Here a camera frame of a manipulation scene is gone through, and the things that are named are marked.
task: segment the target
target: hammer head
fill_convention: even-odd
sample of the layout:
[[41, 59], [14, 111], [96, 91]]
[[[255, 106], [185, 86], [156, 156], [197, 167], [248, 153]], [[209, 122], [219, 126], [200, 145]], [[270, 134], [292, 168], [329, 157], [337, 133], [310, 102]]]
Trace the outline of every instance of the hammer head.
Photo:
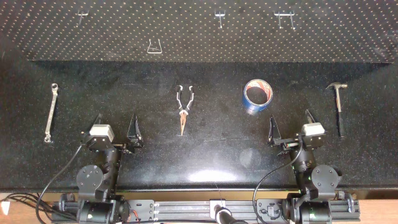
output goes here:
[[332, 84], [328, 85], [328, 87], [326, 87], [326, 88], [329, 88], [331, 86], [335, 87], [336, 89], [347, 88], [347, 84], [341, 84], [339, 82], [332, 83]]

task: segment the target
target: hammer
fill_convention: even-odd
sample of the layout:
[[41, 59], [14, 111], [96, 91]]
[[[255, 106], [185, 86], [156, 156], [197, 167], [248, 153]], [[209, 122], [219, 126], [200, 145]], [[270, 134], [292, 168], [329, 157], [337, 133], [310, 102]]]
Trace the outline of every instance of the hammer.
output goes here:
[[341, 117], [341, 105], [340, 105], [340, 95], [338, 93], [339, 88], [347, 88], [347, 84], [341, 84], [339, 82], [332, 83], [328, 85], [328, 87], [335, 87], [336, 90], [336, 104], [337, 104], [337, 119], [338, 119], [338, 135], [339, 137], [343, 138], [345, 136], [344, 128], [343, 128], [343, 118]]

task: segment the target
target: hammer handle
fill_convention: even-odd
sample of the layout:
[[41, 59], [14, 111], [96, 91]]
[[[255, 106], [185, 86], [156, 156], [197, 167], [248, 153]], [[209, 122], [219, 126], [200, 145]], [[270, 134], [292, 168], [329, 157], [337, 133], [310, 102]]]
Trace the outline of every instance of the hammer handle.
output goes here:
[[338, 116], [338, 135], [340, 138], [345, 137], [344, 126], [343, 126], [343, 118], [341, 117], [341, 112], [337, 113]]

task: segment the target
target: combination wrench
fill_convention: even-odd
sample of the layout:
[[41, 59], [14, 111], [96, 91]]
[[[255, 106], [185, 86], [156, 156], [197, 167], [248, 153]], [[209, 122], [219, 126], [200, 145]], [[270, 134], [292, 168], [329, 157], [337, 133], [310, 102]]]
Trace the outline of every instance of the combination wrench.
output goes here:
[[52, 90], [51, 108], [50, 108], [49, 119], [47, 120], [47, 127], [45, 128], [45, 138], [44, 138], [44, 142], [46, 143], [51, 142], [50, 128], [51, 128], [52, 117], [54, 114], [55, 103], [57, 102], [58, 85], [56, 83], [51, 84], [51, 90]]

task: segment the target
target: wooden floor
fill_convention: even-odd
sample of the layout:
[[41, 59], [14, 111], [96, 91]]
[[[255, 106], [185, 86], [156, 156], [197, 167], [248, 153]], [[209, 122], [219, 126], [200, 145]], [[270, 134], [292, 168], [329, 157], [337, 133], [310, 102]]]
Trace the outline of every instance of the wooden floor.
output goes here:
[[[396, 224], [398, 223], [398, 200], [360, 200], [361, 222], [360, 224]], [[50, 223], [47, 217], [41, 212], [43, 221]], [[39, 223], [35, 216], [35, 211], [19, 202], [11, 202], [8, 215], [0, 212], [0, 223]], [[352, 222], [337, 222], [337, 224], [349, 224]]]

